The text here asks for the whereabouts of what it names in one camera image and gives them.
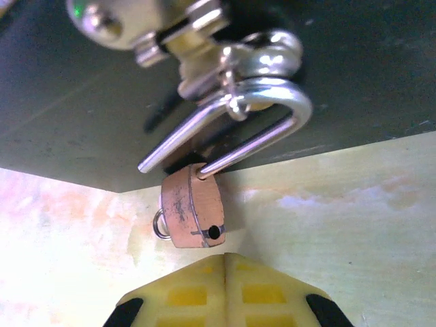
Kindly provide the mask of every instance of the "small padlock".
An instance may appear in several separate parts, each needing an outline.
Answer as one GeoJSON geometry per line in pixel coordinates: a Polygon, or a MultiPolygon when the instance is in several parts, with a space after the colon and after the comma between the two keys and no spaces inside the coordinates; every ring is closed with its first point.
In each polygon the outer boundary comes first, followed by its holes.
{"type": "MultiPolygon", "coordinates": [[[[239,82],[233,95],[241,108],[283,104],[290,113],[238,147],[208,164],[197,163],[163,180],[161,209],[153,220],[155,234],[172,240],[175,247],[213,247],[224,242],[223,205],[215,177],[217,172],[265,149],[299,130],[310,118],[312,105],[295,84],[280,78],[250,78],[239,82]],[[159,230],[162,217],[168,234],[159,230]]],[[[220,91],[174,130],[138,166],[148,172],[195,135],[207,123],[224,114],[229,97],[220,91]]]]}
{"type": "Polygon", "coordinates": [[[215,177],[197,177],[204,165],[184,167],[162,182],[161,215],[175,247],[214,247],[225,240],[224,210],[215,177]]]}

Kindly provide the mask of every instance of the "silver d-ring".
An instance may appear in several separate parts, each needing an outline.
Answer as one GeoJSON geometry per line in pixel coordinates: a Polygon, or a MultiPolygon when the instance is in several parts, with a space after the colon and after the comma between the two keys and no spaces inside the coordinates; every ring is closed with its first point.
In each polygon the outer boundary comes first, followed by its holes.
{"type": "Polygon", "coordinates": [[[159,223],[159,218],[160,218],[160,217],[163,217],[163,215],[164,215],[163,213],[164,213],[164,211],[163,211],[162,209],[159,209],[159,210],[156,212],[156,215],[155,215],[155,217],[153,218],[153,231],[154,231],[155,235],[156,235],[157,237],[159,237],[161,240],[170,240],[170,239],[171,239],[171,236],[170,236],[170,235],[162,234],[162,232],[159,230],[159,225],[158,225],[158,223],[159,223]]]}

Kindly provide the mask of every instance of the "u-shaped metal loop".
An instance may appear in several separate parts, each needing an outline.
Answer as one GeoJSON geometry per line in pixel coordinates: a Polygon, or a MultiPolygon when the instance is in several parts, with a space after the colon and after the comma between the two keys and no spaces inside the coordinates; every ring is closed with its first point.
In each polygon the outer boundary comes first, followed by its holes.
{"type": "Polygon", "coordinates": [[[163,216],[164,215],[163,213],[164,213],[164,211],[162,209],[159,209],[156,212],[156,215],[153,218],[153,231],[154,231],[155,235],[157,237],[159,237],[161,240],[170,240],[171,236],[162,233],[159,229],[159,218],[161,218],[161,217],[162,217],[163,224],[166,227],[165,217],[163,216]]]}
{"type": "MultiPolygon", "coordinates": [[[[196,135],[203,127],[227,112],[228,94],[218,91],[206,98],[199,108],[154,148],[138,165],[147,173],[196,135]]],[[[208,163],[198,171],[198,178],[208,176],[265,149],[299,130],[312,115],[310,99],[292,82],[281,78],[248,78],[236,84],[233,94],[240,105],[283,104],[291,112],[275,124],[243,142],[227,155],[208,163]]]]}

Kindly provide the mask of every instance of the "padlock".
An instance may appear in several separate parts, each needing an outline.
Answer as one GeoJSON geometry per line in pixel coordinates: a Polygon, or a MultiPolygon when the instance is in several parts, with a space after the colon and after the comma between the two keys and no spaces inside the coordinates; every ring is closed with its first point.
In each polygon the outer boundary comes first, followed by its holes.
{"type": "MultiPolygon", "coordinates": [[[[243,105],[280,103],[291,112],[275,124],[243,142],[223,157],[208,163],[187,166],[163,180],[161,207],[153,220],[156,235],[171,239],[176,247],[211,247],[224,242],[224,218],[214,174],[261,151],[300,129],[311,116],[311,102],[294,84],[278,78],[252,78],[238,84],[236,96],[243,94],[243,105]],[[159,218],[168,230],[159,230],[159,218]]],[[[176,149],[199,126],[226,111],[226,96],[218,92],[200,106],[155,150],[141,162],[139,169],[147,172],[176,149]]]]}
{"type": "Polygon", "coordinates": [[[195,101],[198,109],[139,163],[139,171],[150,172],[223,114],[243,121],[251,111],[273,104],[284,105],[290,112],[214,162],[185,167],[163,181],[161,209],[153,229],[176,247],[212,247],[224,242],[223,208],[213,175],[299,130],[312,113],[310,99],[289,80],[300,67],[302,55],[302,45],[291,33],[255,33],[237,43],[215,44],[208,37],[203,41],[203,46],[186,56],[168,47],[181,60],[183,81],[178,91],[195,101]],[[159,229],[160,219],[167,234],[159,229]]]}
{"type": "MultiPolygon", "coordinates": [[[[189,165],[162,182],[161,216],[175,247],[214,247],[225,240],[224,210],[213,175],[197,177],[204,163],[189,165]]],[[[161,232],[155,220],[155,232],[161,232]]]]}

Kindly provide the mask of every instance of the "metal hardware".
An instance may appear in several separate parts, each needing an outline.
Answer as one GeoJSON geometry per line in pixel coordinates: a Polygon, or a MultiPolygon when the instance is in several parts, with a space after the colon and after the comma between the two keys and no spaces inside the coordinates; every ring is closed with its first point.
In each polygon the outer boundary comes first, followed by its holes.
{"type": "Polygon", "coordinates": [[[228,25],[220,0],[199,0],[186,9],[191,28],[209,37],[228,25]]]}
{"type": "MultiPolygon", "coordinates": [[[[220,159],[219,163],[206,165],[200,173],[201,178],[235,164],[294,133],[310,119],[312,113],[309,98],[294,83],[279,78],[250,78],[239,82],[236,85],[235,98],[241,106],[276,103],[287,106],[292,112],[220,159]]],[[[146,173],[152,170],[204,126],[224,114],[228,100],[229,94],[223,91],[205,99],[191,116],[140,162],[139,171],[146,173]]]]}
{"type": "MultiPolygon", "coordinates": [[[[242,42],[215,44],[181,60],[181,97],[199,101],[223,88],[223,76],[231,71],[235,81],[268,76],[290,78],[301,66],[302,46],[297,37],[281,30],[249,35],[242,42]]],[[[242,120],[243,115],[232,115],[242,120]]]]}
{"type": "Polygon", "coordinates": [[[109,48],[133,50],[132,40],[151,31],[173,27],[186,16],[196,0],[66,0],[69,17],[86,36],[109,48]],[[116,17],[123,30],[116,40],[105,40],[83,26],[83,14],[90,5],[97,5],[111,17],[116,17]]]}
{"type": "Polygon", "coordinates": [[[171,239],[175,247],[214,247],[225,241],[224,210],[214,176],[197,178],[204,163],[188,165],[162,181],[159,210],[153,231],[161,239],[171,239]],[[162,222],[168,235],[159,231],[162,222]]]}
{"type": "Polygon", "coordinates": [[[238,103],[236,97],[236,83],[234,78],[234,72],[232,70],[227,70],[223,73],[221,79],[221,87],[229,95],[229,100],[227,102],[227,113],[235,121],[244,121],[248,117],[248,111],[250,110],[250,105],[241,106],[238,103]]]}
{"type": "Polygon", "coordinates": [[[83,29],[93,37],[112,42],[122,33],[121,23],[108,11],[98,5],[90,4],[82,17],[83,29]]]}
{"type": "Polygon", "coordinates": [[[144,68],[150,67],[167,57],[169,54],[157,43],[156,32],[150,32],[135,42],[136,63],[144,68]]]}
{"type": "Polygon", "coordinates": [[[162,221],[163,221],[163,224],[166,224],[165,223],[165,217],[164,217],[164,211],[162,210],[162,209],[159,209],[157,212],[156,212],[156,215],[155,215],[155,217],[153,218],[153,231],[154,231],[154,233],[155,233],[155,235],[157,236],[157,237],[159,237],[161,240],[171,240],[171,236],[170,235],[166,235],[166,234],[163,234],[161,231],[160,231],[160,229],[159,229],[159,219],[162,217],[162,221]]]}

